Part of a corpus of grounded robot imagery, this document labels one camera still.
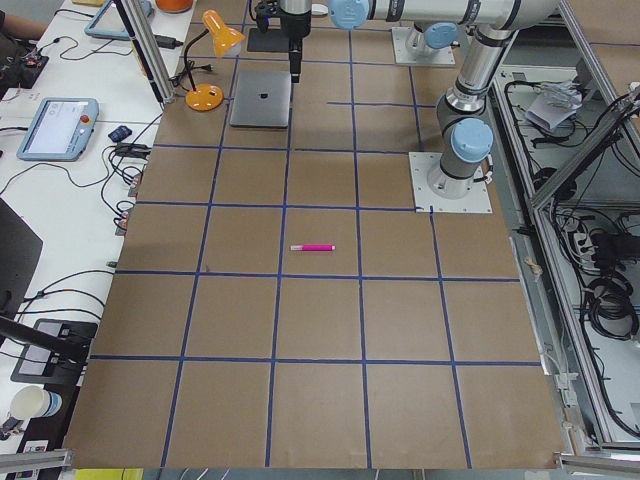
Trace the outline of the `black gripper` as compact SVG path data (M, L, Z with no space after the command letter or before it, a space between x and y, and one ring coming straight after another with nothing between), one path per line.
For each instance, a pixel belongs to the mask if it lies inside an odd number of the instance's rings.
M291 83L299 83L303 40L311 30L311 0L280 0L281 30L289 38L288 58Z

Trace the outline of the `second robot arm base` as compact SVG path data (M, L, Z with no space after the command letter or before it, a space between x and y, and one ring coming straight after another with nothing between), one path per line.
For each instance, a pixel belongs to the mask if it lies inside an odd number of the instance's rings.
M408 53L426 58L449 47L458 37L458 27L452 22L414 22L405 41Z

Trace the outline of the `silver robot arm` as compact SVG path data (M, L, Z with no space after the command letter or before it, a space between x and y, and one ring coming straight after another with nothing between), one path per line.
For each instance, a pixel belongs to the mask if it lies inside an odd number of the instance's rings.
M457 200L467 195L492 149L492 130L480 115L497 68L516 33L546 19L557 6L556 1L330 1L328 10L334 25L344 30L371 19L476 27L455 84L437 104L445 148L427 175L431 191Z

